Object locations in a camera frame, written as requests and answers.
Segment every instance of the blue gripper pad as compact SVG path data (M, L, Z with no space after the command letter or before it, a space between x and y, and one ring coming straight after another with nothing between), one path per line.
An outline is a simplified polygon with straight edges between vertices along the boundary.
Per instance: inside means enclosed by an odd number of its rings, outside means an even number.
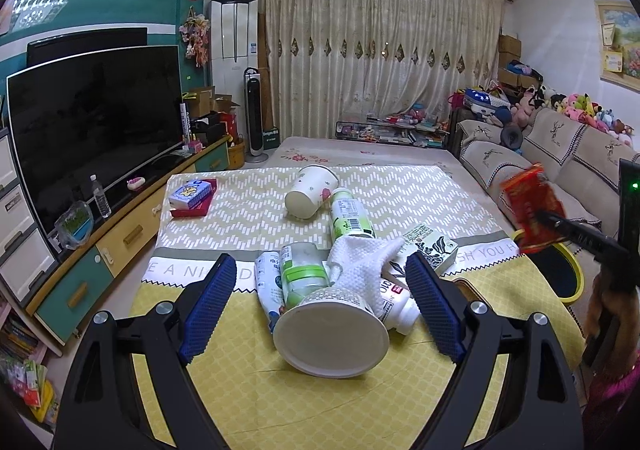
M207 348L235 286L236 261L227 255L184 322L184 337L178 352L184 364L190 364L194 356Z
M462 345L460 319L434 282L433 279L438 278L437 275L433 270L433 274L430 274L415 254L407 259L405 273L409 290L431 336L436 341L438 350L451 358L455 364L460 363L466 354Z

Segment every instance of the silver screw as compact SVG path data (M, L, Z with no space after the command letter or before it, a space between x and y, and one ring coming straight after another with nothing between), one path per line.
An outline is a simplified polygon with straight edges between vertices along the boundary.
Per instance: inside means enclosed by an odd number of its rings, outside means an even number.
M484 302L472 302L471 311L473 311L477 315L483 315L487 312L487 306Z
M174 304L171 302L161 302L156 306L156 313L159 315L168 315L174 310Z
M94 324L104 324L109 319L109 313L106 311L98 311L94 315Z
M542 313L533 313L533 321L538 325L546 325L549 322L546 315Z

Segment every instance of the television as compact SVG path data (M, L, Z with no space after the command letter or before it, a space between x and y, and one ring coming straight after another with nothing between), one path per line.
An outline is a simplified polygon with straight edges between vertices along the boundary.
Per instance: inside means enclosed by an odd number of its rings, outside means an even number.
M108 190L182 141L175 45L70 56L6 85L18 169L47 234L73 201L92 199L92 174Z
M110 27L67 33L27 44L27 67L66 56L146 45L146 27Z

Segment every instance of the floor fan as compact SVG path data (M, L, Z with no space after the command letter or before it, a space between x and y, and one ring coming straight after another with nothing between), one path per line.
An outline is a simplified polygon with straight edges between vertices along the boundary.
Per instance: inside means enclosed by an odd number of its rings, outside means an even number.
M247 121L249 146L249 152L244 155L244 160L247 163L260 163L267 160L269 156L263 152L260 73L253 67L244 70L244 114Z

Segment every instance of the tv stand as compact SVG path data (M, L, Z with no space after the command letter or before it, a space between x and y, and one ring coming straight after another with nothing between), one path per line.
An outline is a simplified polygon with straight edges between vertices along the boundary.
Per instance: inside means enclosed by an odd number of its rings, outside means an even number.
M138 192L128 191L127 199L118 186L108 191L113 214L106 220L97 216L99 221L88 242L66 254L26 305L26 313L40 321L61 350L158 233L167 180L178 173L225 170L229 164L227 140L225 136L183 160L169 154L150 163L140 174L132 175L145 177L146 182Z

